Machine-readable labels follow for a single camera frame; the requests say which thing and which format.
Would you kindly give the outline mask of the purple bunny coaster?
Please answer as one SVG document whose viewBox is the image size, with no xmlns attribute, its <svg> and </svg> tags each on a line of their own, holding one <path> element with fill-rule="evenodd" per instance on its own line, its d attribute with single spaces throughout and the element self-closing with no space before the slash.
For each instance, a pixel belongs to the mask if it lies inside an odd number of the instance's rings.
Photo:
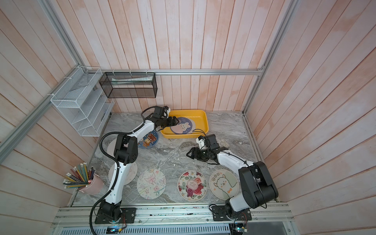
<svg viewBox="0 0 376 235">
<path fill-rule="evenodd" d="M 187 117 L 178 117 L 180 123 L 176 126 L 170 127 L 171 131 L 176 134 L 190 134 L 191 131 L 191 122 Z"/>
</svg>

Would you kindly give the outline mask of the alpaca cartoon coaster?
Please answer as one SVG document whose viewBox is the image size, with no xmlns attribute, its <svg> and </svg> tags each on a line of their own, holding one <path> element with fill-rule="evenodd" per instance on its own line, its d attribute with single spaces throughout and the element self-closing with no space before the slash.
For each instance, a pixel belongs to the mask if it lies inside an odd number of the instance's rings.
<svg viewBox="0 0 376 235">
<path fill-rule="evenodd" d="M 239 193 L 240 184 L 236 176 L 225 169 L 213 172 L 209 178 L 211 192 L 221 200 L 227 200 Z"/>
</svg>

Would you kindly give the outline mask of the yellow plastic storage box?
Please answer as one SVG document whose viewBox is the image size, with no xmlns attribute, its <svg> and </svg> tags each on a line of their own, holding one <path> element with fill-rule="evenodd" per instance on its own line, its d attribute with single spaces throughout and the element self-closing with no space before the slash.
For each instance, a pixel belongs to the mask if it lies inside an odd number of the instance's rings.
<svg viewBox="0 0 376 235">
<path fill-rule="evenodd" d="M 200 135 L 207 134 L 209 131 L 209 124 L 207 120 L 207 115 L 203 110 L 173 110 L 169 114 L 170 117 L 186 117 L 190 118 L 195 122 L 196 128 L 190 134 L 174 134 L 170 127 L 165 128 L 161 131 L 161 134 L 167 139 L 191 139 L 197 138 Z"/>
</svg>

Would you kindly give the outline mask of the red roses floral coaster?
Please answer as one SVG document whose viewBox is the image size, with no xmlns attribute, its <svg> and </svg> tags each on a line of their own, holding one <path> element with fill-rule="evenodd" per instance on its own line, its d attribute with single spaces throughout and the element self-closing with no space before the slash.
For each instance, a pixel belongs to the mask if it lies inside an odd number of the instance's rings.
<svg viewBox="0 0 376 235">
<path fill-rule="evenodd" d="M 184 172 L 179 177 L 177 186 L 180 196 L 189 202 L 197 202 L 203 199 L 208 191 L 205 176 L 196 170 Z"/>
</svg>

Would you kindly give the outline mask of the cream pink drawing coaster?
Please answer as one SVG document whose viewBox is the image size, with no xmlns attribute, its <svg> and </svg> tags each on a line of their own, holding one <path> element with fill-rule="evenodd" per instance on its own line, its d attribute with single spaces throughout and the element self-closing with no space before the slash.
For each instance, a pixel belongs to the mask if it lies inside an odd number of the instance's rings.
<svg viewBox="0 0 376 235">
<path fill-rule="evenodd" d="M 190 122 L 191 122 L 191 131 L 190 131 L 190 133 L 192 133 L 194 131 L 194 129 L 196 128 L 196 125 L 195 125 L 195 122 L 192 119 L 190 119 Z"/>
</svg>

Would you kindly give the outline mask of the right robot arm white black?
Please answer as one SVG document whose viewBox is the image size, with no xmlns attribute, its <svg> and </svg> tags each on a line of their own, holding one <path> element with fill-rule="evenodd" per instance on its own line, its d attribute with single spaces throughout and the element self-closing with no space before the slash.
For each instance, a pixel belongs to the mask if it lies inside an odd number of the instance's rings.
<svg viewBox="0 0 376 235">
<path fill-rule="evenodd" d="M 279 197 L 277 187 L 264 162 L 247 161 L 225 147 L 193 147 L 186 156 L 201 162 L 213 160 L 214 164 L 225 166 L 237 174 L 241 192 L 227 199 L 224 206 L 220 206 L 229 218 L 236 218 L 246 209 L 267 208 L 268 202 Z"/>
</svg>

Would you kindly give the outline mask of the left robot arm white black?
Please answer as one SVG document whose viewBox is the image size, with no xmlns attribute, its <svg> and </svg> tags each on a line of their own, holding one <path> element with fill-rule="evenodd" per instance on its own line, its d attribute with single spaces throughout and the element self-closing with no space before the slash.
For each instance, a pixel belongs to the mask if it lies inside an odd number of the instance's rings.
<svg viewBox="0 0 376 235">
<path fill-rule="evenodd" d="M 143 122 L 130 132 L 109 132 L 102 136 L 99 142 L 99 148 L 103 155 L 115 162 L 115 169 L 111 178 L 109 190 L 100 198 L 92 207 L 99 207 L 96 216 L 96 224 L 118 223 L 122 218 L 122 210 L 120 208 L 122 202 L 122 191 L 126 175 L 131 165 L 138 157 L 138 143 L 148 133 L 157 127 L 162 129 L 179 124 L 177 117 L 153 117 L 149 115 Z M 103 141 L 110 135 L 116 135 L 116 143 L 113 154 L 107 153 L 103 149 Z"/>
</svg>

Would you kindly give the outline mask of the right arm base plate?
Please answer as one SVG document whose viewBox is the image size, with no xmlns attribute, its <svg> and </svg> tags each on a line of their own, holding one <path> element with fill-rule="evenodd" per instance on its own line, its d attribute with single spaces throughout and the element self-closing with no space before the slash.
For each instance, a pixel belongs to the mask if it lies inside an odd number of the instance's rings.
<svg viewBox="0 0 376 235">
<path fill-rule="evenodd" d="M 248 210 L 235 212 L 228 205 L 219 206 L 216 204 L 211 204 L 209 206 L 209 210 L 212 213 L 212 217 L 214 221 L 230 221 L 230 220 L 250 221 L 252 220 L 251 213 Z"/>
</svg>

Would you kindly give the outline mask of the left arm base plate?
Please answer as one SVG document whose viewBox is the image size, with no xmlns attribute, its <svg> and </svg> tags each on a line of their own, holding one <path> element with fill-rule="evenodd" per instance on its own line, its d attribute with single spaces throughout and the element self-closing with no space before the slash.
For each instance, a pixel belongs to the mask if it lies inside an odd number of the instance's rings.
<svg viewBox="0 0 376 235">
<path fill-rule="evenodd" d="M 137 208 L 100 208 L 95 219 L 95 224 L 115 224 L 126 223 L 132 224 L 135 221 Z"/>
</svg>

